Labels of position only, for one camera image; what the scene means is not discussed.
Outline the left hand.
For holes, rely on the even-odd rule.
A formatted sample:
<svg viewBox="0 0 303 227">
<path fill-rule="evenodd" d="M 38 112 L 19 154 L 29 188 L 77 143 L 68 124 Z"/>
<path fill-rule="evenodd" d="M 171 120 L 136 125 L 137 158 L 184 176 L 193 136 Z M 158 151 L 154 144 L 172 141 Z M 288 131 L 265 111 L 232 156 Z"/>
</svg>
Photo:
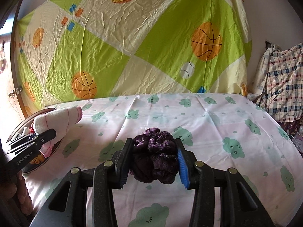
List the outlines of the left hand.
<svg viewBox="0 0 303 227">
<path fill-rule="evenodd" d="M 33 211 L 33 203 L 21 171 L 16 175 L 16 182 L 1 182 L 1 196 L 9 200 L 14 195 L 17 195 L 22 213 L 29 216 Z"/>
</svg>

